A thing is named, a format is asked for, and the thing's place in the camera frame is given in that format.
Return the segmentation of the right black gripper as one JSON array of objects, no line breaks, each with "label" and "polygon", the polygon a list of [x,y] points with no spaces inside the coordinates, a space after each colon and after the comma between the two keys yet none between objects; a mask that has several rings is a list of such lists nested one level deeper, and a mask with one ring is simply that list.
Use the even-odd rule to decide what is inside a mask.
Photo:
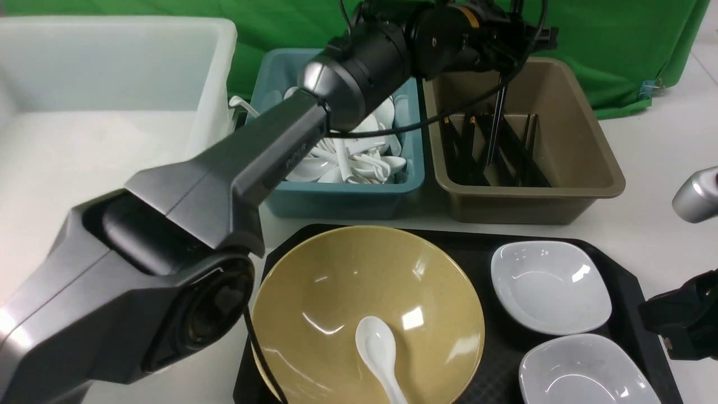
[{"label": "right black gripper", "polygon": [[698,274],[638,305],[643,326],[662,338],[672,360],[717,358],[717,271]]}]

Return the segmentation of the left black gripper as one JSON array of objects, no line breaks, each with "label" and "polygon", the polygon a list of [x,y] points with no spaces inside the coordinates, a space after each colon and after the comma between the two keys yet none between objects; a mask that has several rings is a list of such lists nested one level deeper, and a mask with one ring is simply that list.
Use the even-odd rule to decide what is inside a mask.
[{"label": "left black gripper", "polygon": [[494,1],[460,3],[472,24],[463,36],[462,69],[507,74],[521,68],[532,54],[558,48],[559,29],[546,24],[549,2],[541,2],[535,24],[524,18],[523,6],[524,1],[511,1],[509,10]]}]

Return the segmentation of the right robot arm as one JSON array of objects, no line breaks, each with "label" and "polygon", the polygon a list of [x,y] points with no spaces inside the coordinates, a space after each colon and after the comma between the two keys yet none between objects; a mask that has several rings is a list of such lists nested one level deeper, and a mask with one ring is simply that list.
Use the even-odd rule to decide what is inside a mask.
[{"label": "right robot arm", "polygon": [[[717,215],[717,168],[692,174],[672,200],[675,213],[689,223]],[[698,361],[717,355],[717,271],[686,281],[639,304],[644,328],[662,338],[672,360]]]}]

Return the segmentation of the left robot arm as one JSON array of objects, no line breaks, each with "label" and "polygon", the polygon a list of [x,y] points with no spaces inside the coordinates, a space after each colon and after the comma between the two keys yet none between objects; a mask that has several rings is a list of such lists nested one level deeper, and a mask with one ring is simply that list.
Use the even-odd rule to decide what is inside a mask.
[{"label": "left robot arm", "polygon": [[194,158],[134,174],[69,210],[41,266],[2,306],[2,402],[80,403],[97,382],[132,384],[209,347],[244,319],[259,206],[323,138],[355,128],[410,77],[501,74],[459,108],[506,89],[558,29],[523,2],[364,1],[308,62],[298,89]]}]

